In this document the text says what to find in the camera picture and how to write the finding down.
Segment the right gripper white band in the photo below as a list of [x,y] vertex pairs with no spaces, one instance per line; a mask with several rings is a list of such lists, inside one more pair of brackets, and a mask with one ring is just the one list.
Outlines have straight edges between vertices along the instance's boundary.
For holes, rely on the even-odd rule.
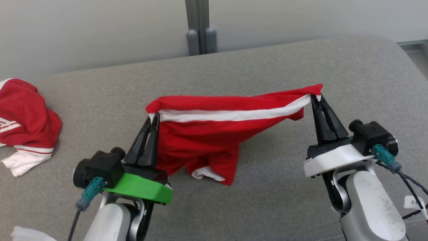
[[307,149],[304,162],[306,177],[316,176],[331,170],[350,166],[373,155],[364,156],[352,144],[352,137],[324,96],[311,95],[312,114],[318,145]]

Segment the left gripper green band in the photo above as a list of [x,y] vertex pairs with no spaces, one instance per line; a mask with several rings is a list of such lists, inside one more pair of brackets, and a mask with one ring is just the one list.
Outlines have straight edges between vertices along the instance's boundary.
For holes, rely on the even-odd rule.
[[173,191],[168,186],[165,170],[153,168],[157,164],[159,114],[147,117],[124,158],[124,175],[114,188],[103,190],[140,198],[160,204],[170,204]]

